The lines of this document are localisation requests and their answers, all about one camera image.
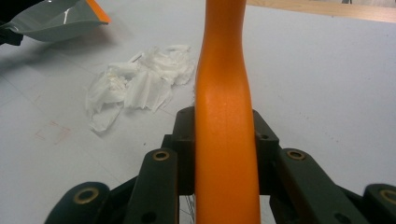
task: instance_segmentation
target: table surface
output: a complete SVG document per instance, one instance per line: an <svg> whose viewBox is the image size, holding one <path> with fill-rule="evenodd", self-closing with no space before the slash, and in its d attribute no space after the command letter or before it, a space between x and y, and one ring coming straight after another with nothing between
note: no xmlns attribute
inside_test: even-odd
<svg viewBox="0 0 396 224"><path fill-rule="evenodd" d="M107 26L60 43L0 46L1 223L43 223L75 185L113 189L136 176L176 112L193 105L194 78L156 113L123 111L108 132L90 130L86 89L109 63L174 44L191 45L197 61L205 18L203 0L97 2ZM396 185L395 47L393 22L248 6L253 107L282 147L311 154L338 185L359 194ZM262 221L272 223L265 202Z"/></svg>

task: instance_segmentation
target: orange dustpan lip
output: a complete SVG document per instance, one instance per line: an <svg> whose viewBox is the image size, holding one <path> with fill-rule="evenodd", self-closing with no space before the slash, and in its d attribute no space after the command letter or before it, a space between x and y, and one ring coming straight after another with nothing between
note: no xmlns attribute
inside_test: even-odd
<svg viewBox="0 0 396 224"><path fill-rule="evenodd" d="M102 8L95 2L95 0L87 0L88 5L92 8L95 15L98 17L99 21L110 23L111 19L102 10Z"/></svg>

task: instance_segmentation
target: orange handle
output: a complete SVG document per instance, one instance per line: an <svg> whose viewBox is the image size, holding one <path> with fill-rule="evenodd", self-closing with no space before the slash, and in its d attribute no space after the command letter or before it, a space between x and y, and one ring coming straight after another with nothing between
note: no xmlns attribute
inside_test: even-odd
<svg viewBox="0 0 396 224"><path fill-rule="evenodd" d="M242 51L246 0L206 0L196 79L197 224L260 223L253 114Z"/></svg>

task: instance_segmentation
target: white tissue paper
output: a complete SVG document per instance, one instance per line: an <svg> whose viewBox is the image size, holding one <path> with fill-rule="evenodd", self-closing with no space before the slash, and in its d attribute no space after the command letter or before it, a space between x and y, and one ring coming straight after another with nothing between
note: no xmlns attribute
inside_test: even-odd
<svg viewBox="0 0 396 224"><path fill-rule="evenodd" d="M184 85L195 71L190 46L175 45L162 53L154 47L128 63L111 63L93 81L86 97L90 126L105 131L122 108L156 111L172 98L172 86Z"/></svg>

